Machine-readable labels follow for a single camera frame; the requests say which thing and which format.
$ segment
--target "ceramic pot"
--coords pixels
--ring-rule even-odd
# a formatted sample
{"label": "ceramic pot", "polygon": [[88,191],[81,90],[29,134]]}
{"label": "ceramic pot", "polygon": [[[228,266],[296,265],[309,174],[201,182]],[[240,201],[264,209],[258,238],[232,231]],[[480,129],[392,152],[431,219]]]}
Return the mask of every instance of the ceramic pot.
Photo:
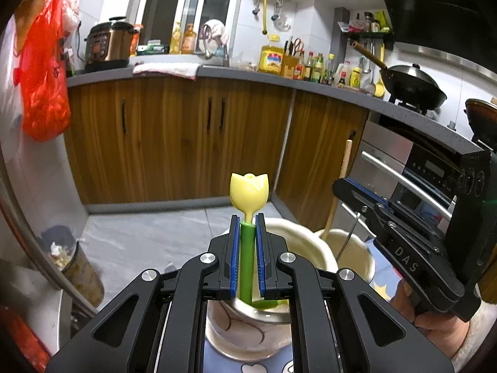
{"label": "ceramic pot", "polygon": [[[317,231],[318,237],[322,237],[324,229]],[[347,231],[332,229],[328,233],[326,244],[330,247],[334,256],[340,252],[347,238]],[[375,273],[375,261],[368,246],[361,239],[352,234],[349,243],[338,260],[339,269],[350,268],[356,272],[365,282],[371,283]]]}
{"label": "ceramic pot", "polygon": [[[311,230],[285,219],[268,218],[265,223],[270,233],[286,240],[289,251],[304,256],[317,268],[338,270],[328,245]],[[260,297],[257,266],[253,297]],[[269,310],[258,310],[239,299],[209,301],[205,334],[222,355],[237,361],[259,361],[292,342],[289,308],[287,304],[280,304]]]}

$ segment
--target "wok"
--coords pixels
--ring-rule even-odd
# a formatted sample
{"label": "wok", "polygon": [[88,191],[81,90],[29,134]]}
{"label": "wok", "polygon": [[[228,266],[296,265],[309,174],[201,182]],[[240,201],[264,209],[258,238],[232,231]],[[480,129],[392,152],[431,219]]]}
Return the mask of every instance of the wok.
{"label": "wok", "polygon": [[415,106],[423,114],[440,107],[447,99],[445,93],[438,88],[436,81],[421,71],[417,64],[388,68],[376,56],[364,49],[359,42],[353,42],[352,47],[381,68],[383,83],[393,98]]}
{"label": "wok", "polygon": [[468,99],[464,112],[475,137],[497,149],[497,105],[480,99]]}

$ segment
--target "rice cooker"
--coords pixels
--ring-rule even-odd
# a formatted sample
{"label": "rice cooker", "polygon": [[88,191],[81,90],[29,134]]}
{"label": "rice cooker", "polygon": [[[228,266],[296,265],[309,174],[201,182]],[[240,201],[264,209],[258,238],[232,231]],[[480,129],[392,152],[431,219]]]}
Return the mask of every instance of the rice cooker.
{"label": "rice cooker", "polygon": [[129,63],[131,41],[138,31],[123,21],[126,17],[112,17],[109,22],[95,25],[86,38],[84,69],[101,71],[126,67]]}

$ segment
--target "scissors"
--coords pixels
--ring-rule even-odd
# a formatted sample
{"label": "scissors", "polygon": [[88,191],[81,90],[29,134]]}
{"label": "scissors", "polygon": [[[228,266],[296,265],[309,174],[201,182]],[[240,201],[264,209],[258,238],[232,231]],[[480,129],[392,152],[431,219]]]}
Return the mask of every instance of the scissors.
{"label": "scissors", "polygon": [[293,56],[295,56],[297,54],[297,52],[300,53],[303,50],[304,50],[304,42],[302,42],[302,39],[300,39],[300,38],[295,39]]}

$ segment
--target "human hand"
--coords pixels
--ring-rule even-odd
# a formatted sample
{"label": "human hand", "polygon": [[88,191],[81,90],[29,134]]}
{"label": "human hand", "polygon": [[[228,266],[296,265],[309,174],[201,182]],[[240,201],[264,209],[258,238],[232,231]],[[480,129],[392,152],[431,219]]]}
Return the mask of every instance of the human hand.
{"label": "human hand", "polygon": [[413,290],[403,279],[397,285],[397,292],[390,304],[408,321],[422,328],[424,335],[449,358],[457,353],[469,330],[469,322],[463,322],[452,313],[428,311],[416,316],[409,296]]}

